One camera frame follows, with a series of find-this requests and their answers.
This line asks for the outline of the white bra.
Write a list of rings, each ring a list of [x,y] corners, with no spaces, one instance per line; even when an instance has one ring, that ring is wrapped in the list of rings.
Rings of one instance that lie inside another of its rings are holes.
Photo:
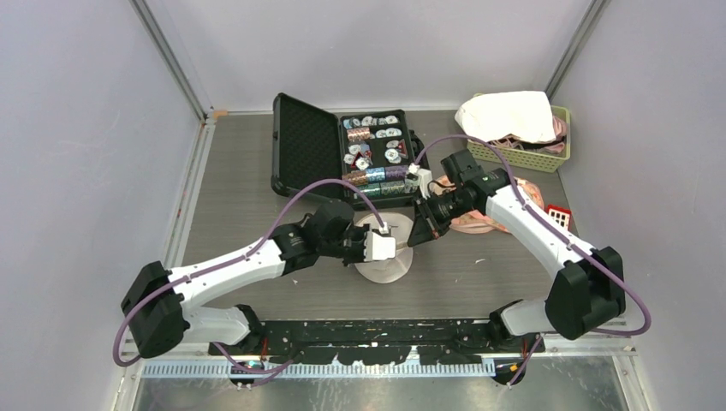
[[[455,121],[465,134],[487,142],[510,135],[534,144],[556,139],[550,100],[541,91],[481,94],[459,107]]]

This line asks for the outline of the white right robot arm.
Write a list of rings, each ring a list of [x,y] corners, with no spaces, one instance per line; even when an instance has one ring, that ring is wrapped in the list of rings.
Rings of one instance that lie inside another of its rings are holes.
[[[531,201],[506,170],[483,170],[467,150],[449,155],[441,164],[452,186],[439,194],[429,189],[429,170],[415,164],[408,167],[406,182],[417,188],[408,246],[436,240],[449,231],[454,219],[478,211],[503,225],[552,280],[547,296],[514,301],[490,313],[485,334],[494,348],[510,351],[524,335],[540,332],[575,340],[625,311],[623,264],[617,251],[596,249],[564,229]]]

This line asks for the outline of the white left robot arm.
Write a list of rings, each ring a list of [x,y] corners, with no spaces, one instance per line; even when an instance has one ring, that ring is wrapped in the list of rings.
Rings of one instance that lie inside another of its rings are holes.
[[[180,343],[209,342],[253,354],[263,341],[248,307],[209,308],[208,302],[247,285],[288,275],[321,257],[344,265],[370,261],[378,232],[353,222],[351,206],[335,200],[299,222],[275,227],[255,243],[195,265],[144,265],[121,301],[122,331],[129,331],[138,356],[150,359]]]

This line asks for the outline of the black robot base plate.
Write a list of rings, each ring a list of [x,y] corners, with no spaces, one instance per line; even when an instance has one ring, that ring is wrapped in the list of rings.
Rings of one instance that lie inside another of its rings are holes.
[[[490,339],[486,319],[267,320],[231,355],[263,355],[274,364],[366,366],[402,364],[416,356],[422,365],[466,365],[481,354],[521,359],[537,336]]]

